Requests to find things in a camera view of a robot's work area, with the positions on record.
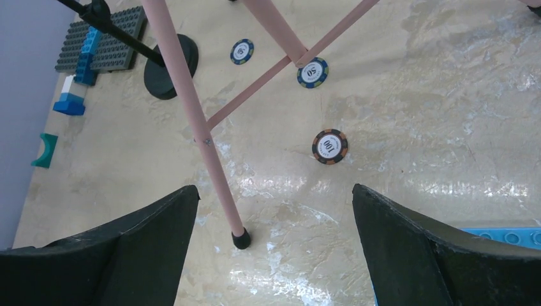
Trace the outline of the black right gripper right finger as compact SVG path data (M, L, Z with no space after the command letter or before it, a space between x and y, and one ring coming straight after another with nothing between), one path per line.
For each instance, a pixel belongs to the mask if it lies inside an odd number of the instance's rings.
M474 235L356 184L353 214L378 305L539 305L540 251Z

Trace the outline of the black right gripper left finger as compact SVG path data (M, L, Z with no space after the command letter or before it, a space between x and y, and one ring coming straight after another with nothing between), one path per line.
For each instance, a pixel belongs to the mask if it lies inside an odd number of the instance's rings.
M195 186L43 247L1 252L2 305L173 305L199 202Z

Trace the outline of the black microphone stand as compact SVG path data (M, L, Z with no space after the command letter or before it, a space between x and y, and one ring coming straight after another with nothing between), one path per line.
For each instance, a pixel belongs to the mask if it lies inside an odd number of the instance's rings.
M198 47L196 43L183 34L172 29L166 39L151 49L138 39L113 25L108 4L105 1L91 1L82 5L78 1L61 1L69 9L101 34L110 34L135 52L147 58L144 68L144 85L149 94L161 100L177 96L175 80L170 76L168 68L180 66L190 82L198 65Z

